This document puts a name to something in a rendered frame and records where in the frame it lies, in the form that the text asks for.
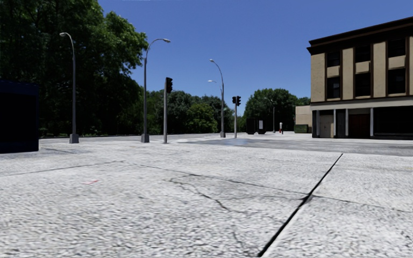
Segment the traffic light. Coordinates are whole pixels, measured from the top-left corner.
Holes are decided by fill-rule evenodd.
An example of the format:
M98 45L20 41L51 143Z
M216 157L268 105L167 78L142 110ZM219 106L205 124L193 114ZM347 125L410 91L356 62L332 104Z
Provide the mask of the traffic light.
M237 107L240 105L240 96L233 96L232 97L232 102L234 104L234 138L237 138Z
M167 143L167 98L173 89L173 79L166 77L163 97L163 143Z

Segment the black bus shelter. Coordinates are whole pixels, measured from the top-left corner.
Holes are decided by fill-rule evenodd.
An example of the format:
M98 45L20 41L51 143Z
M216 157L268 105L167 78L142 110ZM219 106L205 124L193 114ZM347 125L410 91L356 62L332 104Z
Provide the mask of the black bus shelter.
M265 134L266 121L261 118L247 118L246 119L246 133L247 134Z

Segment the trees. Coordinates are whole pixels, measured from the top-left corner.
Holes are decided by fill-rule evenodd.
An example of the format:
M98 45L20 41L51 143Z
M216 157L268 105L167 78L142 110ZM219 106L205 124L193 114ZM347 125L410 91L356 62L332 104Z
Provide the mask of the trees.
M224 81L225 129L233 131L232 97L240 96L239 128L247 117L293 128L296 106L308 105L309 72L303 25L280 0L0 0L0 78L39 86L44 136L72 130L76 56L76 121L80 135L142 134L147 57L149 134L163 131L163 84L168 132L217 133Z

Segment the tan concrete building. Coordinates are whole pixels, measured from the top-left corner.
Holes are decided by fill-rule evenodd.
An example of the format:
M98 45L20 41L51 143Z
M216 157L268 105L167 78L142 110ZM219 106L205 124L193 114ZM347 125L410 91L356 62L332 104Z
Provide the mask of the tan concrete building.
M314 138L413 140L413 16L310 41Z

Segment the blue booth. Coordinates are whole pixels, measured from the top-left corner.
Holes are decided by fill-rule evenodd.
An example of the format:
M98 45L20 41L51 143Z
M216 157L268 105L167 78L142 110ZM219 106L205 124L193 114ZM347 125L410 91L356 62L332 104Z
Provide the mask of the blue booth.
M39 150L39 86L0 79L0 154Z

